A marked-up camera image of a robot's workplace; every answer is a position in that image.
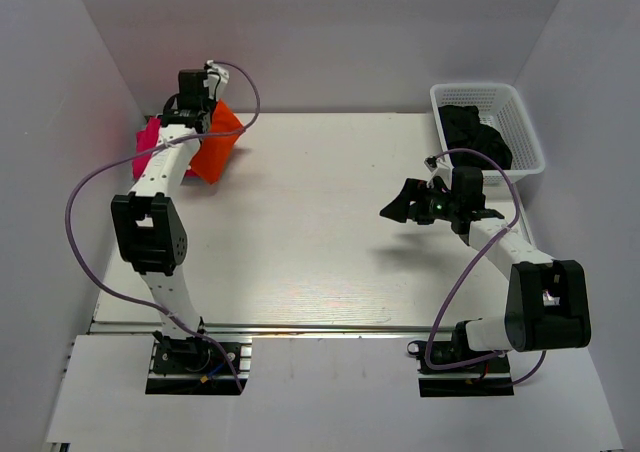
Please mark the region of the orange t shirt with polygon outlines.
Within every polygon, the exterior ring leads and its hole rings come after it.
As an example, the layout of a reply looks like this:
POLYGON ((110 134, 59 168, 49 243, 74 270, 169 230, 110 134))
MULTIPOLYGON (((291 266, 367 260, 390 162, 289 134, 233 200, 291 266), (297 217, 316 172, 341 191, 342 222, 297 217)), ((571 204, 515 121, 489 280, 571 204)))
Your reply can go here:
POLYGON ((211 137, 206 138, 190 162, 186 173, 189 177, 198 177, 209 184, 221 178, 230 159, 238 131, 243 125, 228 105, 220 101, 212 115, 211 137))

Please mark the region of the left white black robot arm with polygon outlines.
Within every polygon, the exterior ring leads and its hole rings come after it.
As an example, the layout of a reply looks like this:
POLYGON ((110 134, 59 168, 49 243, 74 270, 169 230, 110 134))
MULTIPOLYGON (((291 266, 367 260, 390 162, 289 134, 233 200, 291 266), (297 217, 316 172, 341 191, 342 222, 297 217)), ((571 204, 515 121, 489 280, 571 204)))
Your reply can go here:
POLYGON ((180 340, 177 359, 188 370, 199 371, 211 359, 211 346, 192 336, 202 330, 187 289, 182 264, 188 239, 171 195, 181 184, 199 151, 199 136, 209 131, 228 71, 210 63, 202 70, 182 70, 175 104, 159 118, 157 144, 139 179, 128 194, 116 195, 111 213, 122 259, 139 274, 153 303, 161 308, 159 340, 180 340))

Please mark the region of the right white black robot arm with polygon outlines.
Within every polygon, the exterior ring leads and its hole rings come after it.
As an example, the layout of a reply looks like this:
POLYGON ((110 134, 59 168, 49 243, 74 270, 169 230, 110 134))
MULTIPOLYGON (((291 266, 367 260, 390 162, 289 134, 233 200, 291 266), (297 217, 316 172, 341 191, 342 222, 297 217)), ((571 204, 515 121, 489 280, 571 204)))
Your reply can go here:
POLYGON ((477 369, 501 353, 584 348, 592 337, 586 278, 575 260, 558 260, 538 250, 486 205, 483 173, 456 167, 448 180, 409 178, 380 212, 399 223, 446 221, 507 279, 505 311, 496 317, 459 322, 447 346, 433 337, 424 347, 431 370, 477 369))

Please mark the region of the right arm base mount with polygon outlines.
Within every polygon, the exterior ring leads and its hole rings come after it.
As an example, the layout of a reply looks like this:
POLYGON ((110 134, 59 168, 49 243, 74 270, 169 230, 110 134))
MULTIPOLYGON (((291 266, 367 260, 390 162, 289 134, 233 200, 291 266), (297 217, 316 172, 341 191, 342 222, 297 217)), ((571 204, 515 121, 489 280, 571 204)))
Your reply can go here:
POLYGON ((457 327, 446 340, 434 340, 427 361, 427 340, 407 344, 407 354, 418 363, 421 398, 480 398, 514 395, 510 364, 505 355, 480 358, 490 352, 469 348, 466 333, 457 327))

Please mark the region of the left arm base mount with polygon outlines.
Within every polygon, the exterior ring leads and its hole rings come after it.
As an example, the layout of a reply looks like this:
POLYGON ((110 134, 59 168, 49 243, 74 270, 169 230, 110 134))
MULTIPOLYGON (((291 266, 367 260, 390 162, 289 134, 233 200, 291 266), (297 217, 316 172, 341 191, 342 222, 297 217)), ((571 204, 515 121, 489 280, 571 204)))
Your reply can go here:
POLYGON ((223 352, 199 338, 173 339, 153 333, 146 395, 239 396, 248 381, 251 344, 222 341, 223 352))

